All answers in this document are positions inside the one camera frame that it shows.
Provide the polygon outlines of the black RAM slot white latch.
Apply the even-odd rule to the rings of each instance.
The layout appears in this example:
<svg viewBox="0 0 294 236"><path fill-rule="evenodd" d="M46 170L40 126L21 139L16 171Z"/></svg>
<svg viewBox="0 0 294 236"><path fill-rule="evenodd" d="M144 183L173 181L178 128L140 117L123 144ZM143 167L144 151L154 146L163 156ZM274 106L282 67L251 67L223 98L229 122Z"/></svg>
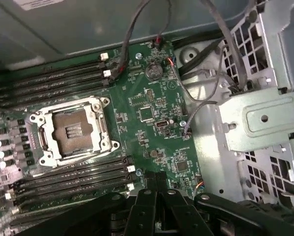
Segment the black RAM slot white latch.
<svg viewBox="0 0 294 236"><path fill-rule="evenodd" d="M81 85L83 82L100 82L106 77L103 71L86 72L80 75L69 76L62 78L57 82L47 82L46 84L36 84L28 87L1 89L0 97L9 97L13 95L21 95L32 93L37 90L57 88L59 86Z"/></svg>
<svg viewBox="0 0 294 236"><path fill-rule="evenodd" d="M70 66L77 65L86 65L91 62L101 63L103 60L101 59L100 53L92 53L81 56L71 56L62 60L56 60L48 63L43 63L39 65L30 66L27 68L20 69L3 69L0 70L0 80L4 80L7 78L8 81L13 80L13 78L22 78L26 75L35 75L35 74L43 74L48 72L55 72L60 69L68 68Z"/></svg>
<svg viewBox="0 0 294 236"><path fill-rule="evenodd" d="M20 213L47 210L53 207L62 207L66 204L77 204L82 201L92 200L110 192L126 193L135 188L134 182L105 182L93 185L76 187L70 190L61 190L40 196L24 197L14 201Z"/></svg>
<svg viewBox="0 0 294 236"><path fill-rule="evenodd" d="M34 179L20 180L10 188L16 199L43 197L55 193L74 193L90 189L100 189L109 185L131 182L136 169L128 163L92 165L73 171L62 171Z"/></svg>

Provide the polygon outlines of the green motherboard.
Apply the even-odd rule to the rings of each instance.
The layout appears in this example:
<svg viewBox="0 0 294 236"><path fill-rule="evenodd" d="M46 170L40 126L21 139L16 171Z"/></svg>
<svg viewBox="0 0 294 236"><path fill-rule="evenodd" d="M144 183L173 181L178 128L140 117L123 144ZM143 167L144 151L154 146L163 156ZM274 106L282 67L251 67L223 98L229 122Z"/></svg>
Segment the green motherboard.
<svg viewBox="0 0 294 236"><path fill-rule="evenodd" d="M120 49L100 53L107 66L103 70L104 75L111 82L108 88L27 106L0 107L0 151L5 152L5 157L0 162L6 162L6 168L0 169L0 236L14 236L91 201L27 213L20 213L13 203L15 194L10 188L11 184L80 163L89 164L130 155L136 169L134 189L143 186L147 171L164 171L170 188L182 190L188 197L193 196L194 187L201 182L201 172L192 131L184 130L188 112L183 91L174 73L176 59L172 43L163 42L160 51L154 48L153 42L131 45L127 66L114 79L112 71L117 67L120 55ZM154 62L161 64L163 77L150 81L145 69ZM110 99L110 104L104 109L106 122L110 137L118 141L120 147L109 155L67 166L41 166L38 159L43 151L37 125L29 119L31 114L44 107L90 96ZM167 120L169 124L157 128L155 123L162 120ZM188 170L185 172L177 172L176 163L181 161L187 161Z"/></svg>

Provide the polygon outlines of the grey metal PC case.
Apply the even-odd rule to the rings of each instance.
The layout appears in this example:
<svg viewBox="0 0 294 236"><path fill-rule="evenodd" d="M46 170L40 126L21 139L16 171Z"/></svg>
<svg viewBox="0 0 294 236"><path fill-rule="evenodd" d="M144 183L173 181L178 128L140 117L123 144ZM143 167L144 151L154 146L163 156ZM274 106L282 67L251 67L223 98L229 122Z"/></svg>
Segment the grey metal PC case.
<svg viewBox="0 0 294 236"><path fill-rule="evenodd" d="M225 147L221 121L217 107L227 99L251 91L254 87L249 80L243 52L235 41L234 28L242 21L252 23L254 7L268 0L199 0L209 11L216 28L181 35L163 35L162 43L170 41L174 48L176 68L174 73L183 91L188 119L184 130L191 130L196 156L200 166L201 182L193 189L193 200L198 194L210 193L229 201L239 203L252 201L260 206L278 206L278 212L294 210L279 203L255 202L243 196L238 174L238 156ZM126 33L125 41L119 46L87 52L81 55L101 53L120 49L120 61L112 71L117 78L129 61L131 45L154 42L156 37L130 42L134 26ZM157 219L157 209L153 236L179 236L175 230L165 231Z"/></svg>

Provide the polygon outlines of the silver CPU socket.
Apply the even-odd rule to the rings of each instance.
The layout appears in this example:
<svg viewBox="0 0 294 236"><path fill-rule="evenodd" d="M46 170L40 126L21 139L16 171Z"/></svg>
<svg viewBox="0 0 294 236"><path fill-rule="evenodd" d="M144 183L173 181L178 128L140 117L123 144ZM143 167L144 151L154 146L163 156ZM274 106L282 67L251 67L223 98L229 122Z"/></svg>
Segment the silver CPU socket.
<svg viewBox="0 0 294 236"><path fill-rule="evenodd" d="M31 114L43 151L38 163L58 168L116 151L120 143L110 137L104 112L109 104L107 97L90 96Z"/></svg>

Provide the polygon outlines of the perforated metal disk bay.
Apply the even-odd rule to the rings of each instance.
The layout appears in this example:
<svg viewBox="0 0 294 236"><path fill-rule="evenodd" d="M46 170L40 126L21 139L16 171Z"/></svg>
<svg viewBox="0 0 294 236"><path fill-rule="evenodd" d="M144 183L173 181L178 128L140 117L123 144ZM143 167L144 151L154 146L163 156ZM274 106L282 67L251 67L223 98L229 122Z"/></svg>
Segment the perforated metal disk bay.
<svg viewBox="0 0 294 236"><path fill-rule="evenodd" d="M233 30L254 87L217 107L243 196L294 210L294 0L254 7Z"/></svg>

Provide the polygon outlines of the round coin cell battery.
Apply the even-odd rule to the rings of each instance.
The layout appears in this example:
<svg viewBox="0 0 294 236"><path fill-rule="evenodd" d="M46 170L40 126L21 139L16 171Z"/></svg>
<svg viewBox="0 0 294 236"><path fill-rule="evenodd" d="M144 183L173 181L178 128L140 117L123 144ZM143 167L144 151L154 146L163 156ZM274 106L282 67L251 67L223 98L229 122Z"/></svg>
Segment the round coin cell battery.
<svg viewBox="0 0 294 236"><path fill-rule="evenodd" d="M163 77L163 69L161 64L154 62L147 65L145 69L146 77L150 81L157 81Z"/></svg>

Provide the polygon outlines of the grey power supply box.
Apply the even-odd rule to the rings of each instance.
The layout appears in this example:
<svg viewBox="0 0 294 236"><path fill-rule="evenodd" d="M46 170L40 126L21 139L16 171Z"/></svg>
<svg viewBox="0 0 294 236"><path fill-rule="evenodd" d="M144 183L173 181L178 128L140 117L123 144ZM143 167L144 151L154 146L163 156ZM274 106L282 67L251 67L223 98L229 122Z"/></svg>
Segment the grey power supply box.
<svg viewBox="0 0 294 236"><path fill-rule="evenodd" d="M199 0L0 0L0 69L216 28Z"/></svg>

